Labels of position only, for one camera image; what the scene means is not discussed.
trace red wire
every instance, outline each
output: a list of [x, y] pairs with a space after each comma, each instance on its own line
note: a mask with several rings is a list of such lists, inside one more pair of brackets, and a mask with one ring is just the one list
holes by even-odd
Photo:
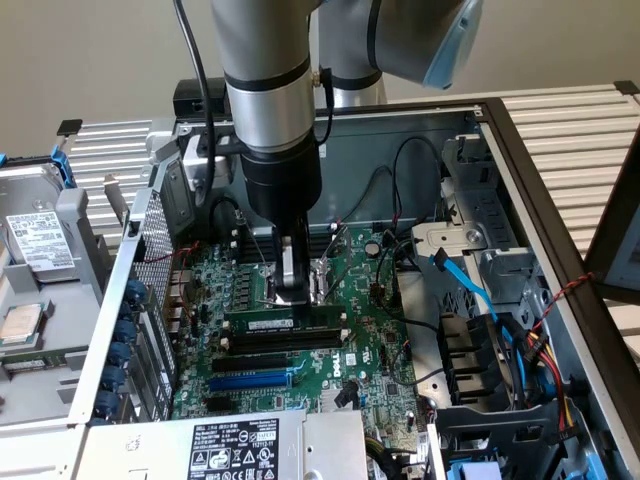
[[180, 257], [182, 254], [184, 254], [184, 257], [182, 257], [182, 266], [180, 267], [180, 276], [178, 277], [178, 292], [180, 293], [180, 301], [182, 302], [182, 309], [184, 310], [184, 314], [186, 315], [186, 317], [189, 319], [189, 323], [193, 322], [193, 320], [191, 318], [191, 315], [189, 314], [189, 310], [187, 309], [187, 302], [184, 301], [184, 297], [182, 296], [182, 273], [184, 272], [184, 269], [187, 265], [187, 257], [191, 254], [191, 252], [193, 252], [199, 246], [200, 246], [200, 242], [195, 242], [191, 247], [180, 248], [175, 252], [169, 253], [162, 257], [151, 258], [149, 260], [144, 261], [144, 263], [156, 263], [161, 260], [166, 260], [167, 258], [172, 258], [176, 256]]
[[546, 310], [544, 311], [544, 313], [542, 314], [542, 318], [540, 318], [540, 320], [538, 320], [536, 322], [536, 324], [533, 326], [532, 330], [537, 330], [538, 328], [540, 328], [542, 326], [542, 322], [544, 322], [544, 319], [547, 318], [547, 316], [549, 315], [549, 313], [551, 313], [551, 310], [553, 309], [553, 306], [555, 305], [555, 303], [558, 301], [558, 299], [563, 296], [566, 295], [570, 290], [578, 287], [579, 285], [585, 283], [587, 280], [594, 278], [593, 272], [589, 272], [585, 275], [580, 275], [576, 280], [573, 280], [572, 282], [567, 283], [562, 290], [560, 290], [558, 293], [556, 293], [553, 296], [553, 299], [551, 300], [551, 303], [549, 303], [549, 305], [547, 306]]
[[194, 248], [196, 248], [195, 246], [191, 247], [191, 248], [180, 248], [178, 250], [176, 250], [173, 253], [168, 253], [167, 255], [163, 255], [162, 257], [158, 257], [158, 258], [149, 258], [149, 259], [145, 259], [144, 263], [156, 263], [156, 262], [160, 262], [162, 260], [166, 260], [167, 258], [171, 258], [171, 257], [175, 257], [177, 255], [180, 255], [181, 253], [184, 252], [191, 252], [191, 250], [193, 250]]

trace warning label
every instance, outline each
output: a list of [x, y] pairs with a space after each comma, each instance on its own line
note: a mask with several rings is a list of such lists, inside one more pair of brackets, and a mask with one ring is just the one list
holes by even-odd
[[194, 427], [187, 480], [277, 478], [277, 418]]
[[24, 260], [34, 272], [73, 267], [73, 257], [54, 212], [7, 216]]

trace gray wall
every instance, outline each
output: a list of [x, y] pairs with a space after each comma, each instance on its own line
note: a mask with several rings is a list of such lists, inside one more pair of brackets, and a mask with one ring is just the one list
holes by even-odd
[[[185, 3], [207, 73], [220, 74], [208, 0]], [[485, 4], [449, 93], [640, 83], [639, 0]], [[171, 0], [4, 0], [0, 62], [0, 151], [13, 155], [47, 151], [64, 118], [171, 114], [176, 82], [193, 76]], [[439, 93], [386, 81], [390, 99]]]

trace blue latch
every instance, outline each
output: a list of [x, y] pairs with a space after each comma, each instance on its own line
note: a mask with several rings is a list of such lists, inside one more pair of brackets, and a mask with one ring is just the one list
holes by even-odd
[[51, 150], [51, 161], [60, 170], [64, 186], [66, 188], [76, 188], [76, 181], [73, 179], [73, 172], [71, 171], [71, 165], [69, 165], [69, 158], [66, 153], [60, 150], [58, 145], [55, 145], [53, 150]]

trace robotic arm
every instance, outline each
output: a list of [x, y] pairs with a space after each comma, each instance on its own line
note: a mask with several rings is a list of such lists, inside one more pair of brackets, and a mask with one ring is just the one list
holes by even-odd
[[348, 99], [382, 72], [449, 86], [482, 0], [212, 0], [249, 202], [274, 224], [276, 288], [294, 305], [309, 299], [307, 212], [322, 190], [307, 31], [320, 4], [321, 63]]

